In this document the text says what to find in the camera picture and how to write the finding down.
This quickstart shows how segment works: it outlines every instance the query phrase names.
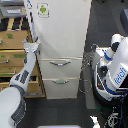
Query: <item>white cabinet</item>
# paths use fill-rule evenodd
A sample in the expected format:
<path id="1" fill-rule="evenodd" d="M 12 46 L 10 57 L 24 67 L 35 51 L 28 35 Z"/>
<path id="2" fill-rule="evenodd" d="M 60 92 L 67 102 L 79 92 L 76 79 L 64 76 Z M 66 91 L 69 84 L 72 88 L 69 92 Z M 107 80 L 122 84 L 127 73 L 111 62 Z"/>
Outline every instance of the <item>white cabinet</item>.
<path id="1" fill-rule="evenodd" d="M 91 0 L 29 0 L 29 3 L 24 0 L 24 4 L 32 35 L 36 33 L 41 40 L 38 61 L 47 98 L 76 98 Z M 59 87 L 51 82 L 65 78 L 73 78 L 75 82 Z"/>

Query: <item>cabinet drawer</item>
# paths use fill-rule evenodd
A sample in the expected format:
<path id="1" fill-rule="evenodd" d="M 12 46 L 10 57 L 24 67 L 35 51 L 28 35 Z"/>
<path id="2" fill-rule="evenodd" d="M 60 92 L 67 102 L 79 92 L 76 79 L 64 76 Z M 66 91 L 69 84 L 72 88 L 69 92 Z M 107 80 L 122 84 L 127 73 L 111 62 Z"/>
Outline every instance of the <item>cabinet drawer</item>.
<path id="1" fill-rule="evenodd" d="M 42 78 L 80 77 L 82 59 L 39 60 Z"/>
<path id="2" fill-rule="evenodd" d="M 0 67 L 24 66 L 24 50 L 0 50 Z"/>
<path id="3" fill-rule="evenodd" d="M 19 73 L 23 67 L 0 67 L 0 77 L 12 77 L 13 75 Z M 35 65 L 31 76 L 37 76 L 38 70 L 37 65 Z"/>
<path id="4" fill-rule="evenodd" d="M 22 40 L 27 35 L 26 30 L 0 32 L 0 49 L 23 49 Z"/>
<path id="5" fill-rule="evenodd" d="M 77 98 L 79 79 L 43 80 L 47 99 Z"/>
<path id="6" fill-rule="evenodd" d="M 9 82 L 2 82 L 0 83 L 0 90 L 9 87 Z M 38 77 L 36 81 L 30 81 L 28 84 L 28 88 L 26 93 L 33 93 L 33 92 L 40 92 L 41 88 L 39 86 Z"/>

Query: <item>gray floor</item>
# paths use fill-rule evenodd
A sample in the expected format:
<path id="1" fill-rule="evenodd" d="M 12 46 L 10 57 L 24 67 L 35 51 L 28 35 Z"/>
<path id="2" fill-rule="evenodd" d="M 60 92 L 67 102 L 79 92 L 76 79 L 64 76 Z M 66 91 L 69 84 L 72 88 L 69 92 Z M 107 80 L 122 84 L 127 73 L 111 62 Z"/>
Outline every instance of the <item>gray floor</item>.
<path id="1" fill-rule="evenodd" d="M 120 33 L 126 36 L 120 23 L 121 10 L 128 7 L 128 1 L 121 3 L 120 0 L 107 0 L 99 4 L 92 0 L 89 28 L 87 33 L 85 52 L 91 52 L 91 45 L 97 44 L 102 47 L 110 46 L 111 36 Z M 83 69 L 81 73 L 81 89 L 88 91 L 90 84 L 89 69 Z M 78 92 L 77 99 L 47 100 L 25 99 L 27 112 L 17 128 L 36 128 L 39 125 L 79 125 L 82 128 L 92 128 L 91 115 L 97 116 L 101 128 L 105 119 L 96 109 L 92 90 L 84 94 Z"/>

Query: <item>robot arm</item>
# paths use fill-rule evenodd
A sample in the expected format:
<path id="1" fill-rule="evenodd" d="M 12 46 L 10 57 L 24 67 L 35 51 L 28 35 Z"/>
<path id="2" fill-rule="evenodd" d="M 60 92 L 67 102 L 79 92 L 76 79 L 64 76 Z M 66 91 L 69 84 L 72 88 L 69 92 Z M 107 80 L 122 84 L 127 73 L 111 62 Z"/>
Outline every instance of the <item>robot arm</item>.
<path id="1" fill-rule="evenodd" d="M 0 127 L 16 128 L 16 125 L 23 118 L 25 113 L 25 102 L 23 94 L 27 90 L 28 82 L 33 71 L 38 45 L 36 43 L 26 43 L 24 41 L 24 49 L 27 56 L 24 59 L 24 68 L 20 73 L 14 75 L 10 80 L 10 87 L 0 92 Z"/>

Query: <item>blue logo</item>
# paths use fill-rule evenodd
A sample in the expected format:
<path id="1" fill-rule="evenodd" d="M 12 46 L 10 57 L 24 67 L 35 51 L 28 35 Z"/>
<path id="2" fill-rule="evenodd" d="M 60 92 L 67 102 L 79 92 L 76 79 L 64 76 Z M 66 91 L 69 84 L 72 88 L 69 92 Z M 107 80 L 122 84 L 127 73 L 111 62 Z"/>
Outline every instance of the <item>blue logo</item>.
<path id="1" fill-rule="evenodd" d="M 119 85 L 121 83 L 121 81 L 123 80 L 125 74 L 126 74 L 126 70 L 124 68 L 120 68 L 120 72 L 117 74 L 117 77 L 114 78 L 114 81 Z"/>

